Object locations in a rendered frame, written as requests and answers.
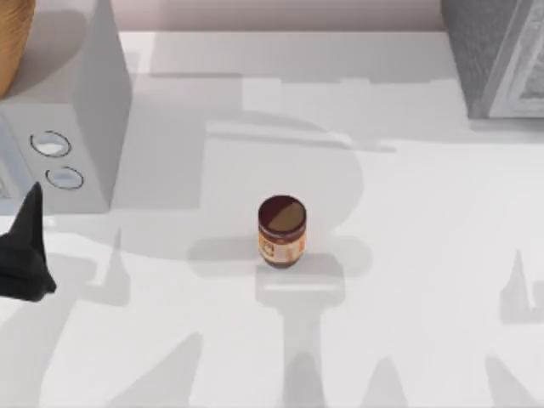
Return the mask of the small microwave knob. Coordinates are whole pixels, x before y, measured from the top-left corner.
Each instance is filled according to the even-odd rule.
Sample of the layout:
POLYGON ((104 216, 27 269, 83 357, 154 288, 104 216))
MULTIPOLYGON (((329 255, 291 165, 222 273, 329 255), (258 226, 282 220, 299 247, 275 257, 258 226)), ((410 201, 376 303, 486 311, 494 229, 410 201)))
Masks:
POLYGON ((84 185, 83 175, 73 167, 58 167, 45 172, 46 180, 60 190, 78 190, 84 185))

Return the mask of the brown jar with label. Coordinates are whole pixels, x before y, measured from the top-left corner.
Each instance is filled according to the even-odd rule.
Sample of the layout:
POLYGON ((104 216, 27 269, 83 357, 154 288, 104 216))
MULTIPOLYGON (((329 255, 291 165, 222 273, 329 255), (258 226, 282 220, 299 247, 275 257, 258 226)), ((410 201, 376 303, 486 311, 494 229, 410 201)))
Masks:
POLYGON ((307 211, 292 195, 272 195, 258 209, 258 252, 275 268, 294 265, 306 247, 307 211))

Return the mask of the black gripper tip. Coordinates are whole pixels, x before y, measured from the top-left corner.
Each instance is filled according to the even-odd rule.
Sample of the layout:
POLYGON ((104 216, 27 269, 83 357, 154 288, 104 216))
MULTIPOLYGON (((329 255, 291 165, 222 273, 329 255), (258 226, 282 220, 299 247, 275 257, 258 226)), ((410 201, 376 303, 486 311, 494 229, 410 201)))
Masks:
POLYGON ((0 298, 37 303, 56 289, 43 239, 43 188, 36 182, 0 235, 0 298))

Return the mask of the large microwave knob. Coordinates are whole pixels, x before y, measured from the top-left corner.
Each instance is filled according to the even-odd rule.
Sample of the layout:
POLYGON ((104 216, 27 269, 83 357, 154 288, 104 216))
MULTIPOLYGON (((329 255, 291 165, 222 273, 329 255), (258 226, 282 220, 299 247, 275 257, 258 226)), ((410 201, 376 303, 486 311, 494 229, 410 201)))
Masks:
POLYGON ((67 156, 72 150, 68 138, 52 130, 31 134, 29 140, 37 153, 50 158, 67 156))

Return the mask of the pale microwave oven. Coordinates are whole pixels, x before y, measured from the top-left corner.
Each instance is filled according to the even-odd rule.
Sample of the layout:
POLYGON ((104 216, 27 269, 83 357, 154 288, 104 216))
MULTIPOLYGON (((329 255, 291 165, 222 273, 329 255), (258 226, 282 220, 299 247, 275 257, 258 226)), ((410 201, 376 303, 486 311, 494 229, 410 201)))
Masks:
POLYGON ((34 183, 47 213, 105 213, 116 185, 132 85, 111 0, 36 0, 20 66, 0 99, 0 215, 17 211, 34 183), (30 135, 52 130, 71 143, 61 158, 37 153, 30 135), (78 190, 45 172, 73 167, 78 190))

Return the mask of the grey cabinet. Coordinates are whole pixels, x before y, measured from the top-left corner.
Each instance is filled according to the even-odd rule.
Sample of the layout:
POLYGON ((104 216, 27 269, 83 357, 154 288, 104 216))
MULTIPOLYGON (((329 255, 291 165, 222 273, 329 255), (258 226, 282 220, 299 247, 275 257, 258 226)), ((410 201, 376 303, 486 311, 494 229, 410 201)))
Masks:
POLYGON ((544 0, 441 0, 472 119, 544 119, 544 0))

